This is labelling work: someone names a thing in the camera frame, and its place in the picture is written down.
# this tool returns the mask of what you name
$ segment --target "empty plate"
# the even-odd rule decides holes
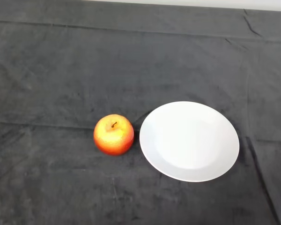
[[[141,126],[140,146],[157,170],[191,182],[223,175],[239,152],[232,124],[218,111],[195,102],[172,102],[153,110]]]

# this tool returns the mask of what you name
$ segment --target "red apple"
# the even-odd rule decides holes
[[[108,155],[124,154],[131,147],[133,139],[133,127],[124,116],[116,114],[105,116],[95,126],[95,145]]]

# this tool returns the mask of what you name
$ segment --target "table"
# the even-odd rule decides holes
[[[206,104],[240,140],[223,176],[181,182],[144,158],[146,115]],[[93,143],[118,113],[136,140]],[[281,225],[281,12],[0,0],[0,225]]]

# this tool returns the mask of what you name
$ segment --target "apple stem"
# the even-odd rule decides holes
[[[115,122],[111,127],[113,128],[113,126],[116,124],[117,122]]]

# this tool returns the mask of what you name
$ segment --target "white plate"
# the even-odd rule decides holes
[[[151,112],[140,129],[149,163],[177,180],[217,178],[235,163],[239,140],[218,111],[195,102],[172,102]]]

